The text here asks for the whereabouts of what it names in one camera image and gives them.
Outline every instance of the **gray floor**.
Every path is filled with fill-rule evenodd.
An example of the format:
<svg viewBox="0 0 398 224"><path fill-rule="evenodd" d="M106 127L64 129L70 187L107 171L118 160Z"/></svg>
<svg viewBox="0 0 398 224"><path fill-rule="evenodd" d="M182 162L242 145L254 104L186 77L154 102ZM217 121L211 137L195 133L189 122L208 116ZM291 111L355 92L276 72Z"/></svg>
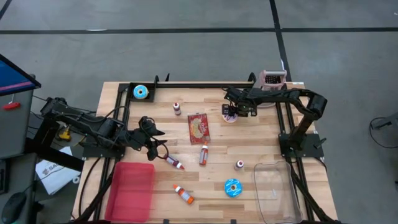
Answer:
<svg viewBox="0 0 398 224"><path fill-rule="evenodd" d="M398 27L398 2L278 0L282 27ZM13 0L1 30L273 27L268 1ZM398 111L398 32L283 34L293 81L328 98L317 123L340 220L397 223L398 149L369 137L369 121ZM274 33L0 35L0 53L43 87L38 96L63 96L95 110L105 81L245 80L277 70ZM38 112L42 102L35 100ZM397 145L395 130L375 138ZM68 186L40 214L68 220L76 186Z"/></svg>

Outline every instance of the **red plastic bin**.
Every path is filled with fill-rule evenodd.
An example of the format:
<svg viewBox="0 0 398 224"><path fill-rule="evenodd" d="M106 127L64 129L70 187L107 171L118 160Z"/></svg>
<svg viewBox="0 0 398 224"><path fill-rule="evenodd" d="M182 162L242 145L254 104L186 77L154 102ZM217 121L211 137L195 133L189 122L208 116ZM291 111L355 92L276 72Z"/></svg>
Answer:
<svg viewBox="0 0 398 224"><path fill-rule="evenodd" d="M106 205L105 220L148 221L155 167L138 162L118 162Z"/></svg>

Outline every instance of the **red snack package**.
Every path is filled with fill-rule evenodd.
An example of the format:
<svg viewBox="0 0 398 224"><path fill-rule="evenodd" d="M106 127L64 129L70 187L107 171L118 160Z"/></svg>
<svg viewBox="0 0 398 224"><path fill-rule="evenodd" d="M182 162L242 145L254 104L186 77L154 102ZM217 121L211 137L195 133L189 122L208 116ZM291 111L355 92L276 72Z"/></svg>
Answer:
<svg viewBox="0 0 398 224"><path fill-rule="evenodd" d="M209 125L206 114L188 115L191 144L210 142Z"/></svg>

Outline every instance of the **wooden tabletop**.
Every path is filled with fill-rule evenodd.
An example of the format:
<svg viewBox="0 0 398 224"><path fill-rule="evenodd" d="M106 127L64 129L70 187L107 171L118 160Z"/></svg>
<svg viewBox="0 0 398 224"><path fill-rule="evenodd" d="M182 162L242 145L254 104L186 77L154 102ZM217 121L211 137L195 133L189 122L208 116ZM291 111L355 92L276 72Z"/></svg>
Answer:
<svg viewBox="0 0 398 224"><path fill-rule="evenodd" d="M114 108L119 82L104 83L98 116L104 116ZM288 88L304 88L303 83L288 83ZM229 223L237 219L238 223L261 223L258 201L253 182L253 168L257 163L274 163L284 161L280 155L277 135L280 133L275 106L258 109L256 117L239 118L229 124L221 117L221 104L225 92L219 88L158 88L153 103L132 102L130 106L129 129L138 128L137 122L142 116L155 119L157 129L165 132L159 139L169 140L167 146L170 154L180 160L185 171L178 170L161 159L148 161L146 150L137 152L126 149L123 162L147 162L155 166L155 185L152 196L152 208L149 222L162 222L169 219L177 222L208 222ZM179 102L182 114L175 116L172 104ZM282 105L286 131L289 132L286 109ZM302 115L292 107L295 124ZM211 142L207 165L199 166L201 145L191 145L187 124L187 115L206 113L210 129ZM73 215L78 216L78 202L84 180L95 158L85 162L80 185L73 208ZM238 160L244 161L244 170L233 169ZM82 209L86 208L98 192L101 171L101 159L90 175L83 194ZM331 196L328 177L325 168L315 159L303 159L308 188L319 206L330 217L337 219L335 206ZM224 192L227 179L236 178L243 183L243 192L237 198L229 198ZM183 187L195 201L187 205L173 189L173 184ZM108 194L103 198L100 219L104 219ZM262 209L269 214L265 219L281 218L283 213L275 208L275 198L269 187L259 189L259 198L265 200ZM299 194L299 204L303 218L306 219L302 195Z"/></svg>

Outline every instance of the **monitor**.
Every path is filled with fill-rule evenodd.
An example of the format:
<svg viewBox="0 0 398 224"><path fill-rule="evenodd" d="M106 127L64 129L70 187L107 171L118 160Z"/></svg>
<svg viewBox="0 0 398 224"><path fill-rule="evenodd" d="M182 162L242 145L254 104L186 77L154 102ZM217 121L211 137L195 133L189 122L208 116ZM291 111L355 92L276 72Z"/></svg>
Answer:
<svg viewBox="0 0 398 224"><path fill-rule="evenodd" d="M0 96L40 88L42 85L0 54Z"/></svg>

